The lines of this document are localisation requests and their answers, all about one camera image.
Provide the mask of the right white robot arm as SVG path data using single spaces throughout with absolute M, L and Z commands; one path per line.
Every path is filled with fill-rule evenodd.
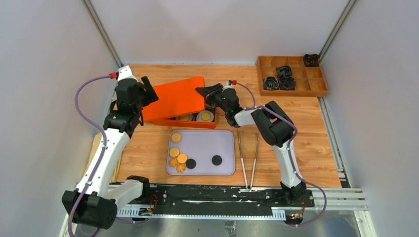
M 295 206 L 306 191 L 306 182 L 297 166 L 293 149 L 297 128 L 274 101 L 260 106 L 254 104 L 252 107 L 242 107 L 234 89 L 235 85 L 238 85 L 237 81 L 229 80 L 227 85 L 218 83 L 208 87 L 197 87 L 195 90 L 204 97 L 209 106 L 224 111 L 225 119 L 231 127 L 257 127 L 263 140 L 272 146 L 277 158 L 283 202 L 288 206 Z

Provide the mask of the orange box lid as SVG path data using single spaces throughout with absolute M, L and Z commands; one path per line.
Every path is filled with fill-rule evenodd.
M 204 110 L 205 99 L 196 91 L 197 87 L 204 86 L 203 76 L 154 86 L 158 100 L 144 107 L 144 121 L 170 119 Z

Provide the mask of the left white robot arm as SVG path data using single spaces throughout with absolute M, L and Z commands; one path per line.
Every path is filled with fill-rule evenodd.
M 79 94 L 91 82 L 100 79 L 115 79 L 116 100 L 110 105 L 103 125 L 90 120 L 79 107 Z M 115 73 L 93 78 L 76 92 L 75 106 L 79 115 L 97 128 L 102 135 L 92 162 L 84 176 L 72 191 L 65 191 L 62 203 L 69 215 L 68 231 L 73 224 L 97 229 L 109 229 L 118 211 L 136 200 L 145 204 L 151 199 L 148 178 L 129 176 L 113 190 L 108 190 L 110 179 L 124 148 L 135 129 L 144 125 L 143 108 L 158 100 L 149 79 L 137 79 L 130 66 L 123 66 Z

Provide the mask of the orange cookie box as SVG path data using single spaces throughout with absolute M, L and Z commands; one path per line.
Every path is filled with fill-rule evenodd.
M 196 121 L 196 115 L 199 113 L 193 113 L 193 120 L 192 121 L 179 121 L 176 120 L 176 117 L 167 118 L 167 119 L 159 119 L 152 121 L 153 125 L 159 126 L 175 126 L 175 127 L 188 127 L 188 128 L 204 128 L 204 129 L 215 129 L 217 125 L 217 115 L 215 109 L 205 109 L 208 111 L 213 112 L 214 120 L 213 122 L 198 122 Z

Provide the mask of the metal tongs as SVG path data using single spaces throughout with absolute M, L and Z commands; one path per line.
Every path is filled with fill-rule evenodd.
M 248 191 L 251 191 L 259 150 L 259 134 L 238 130 L 237 142 L 245 187 Z

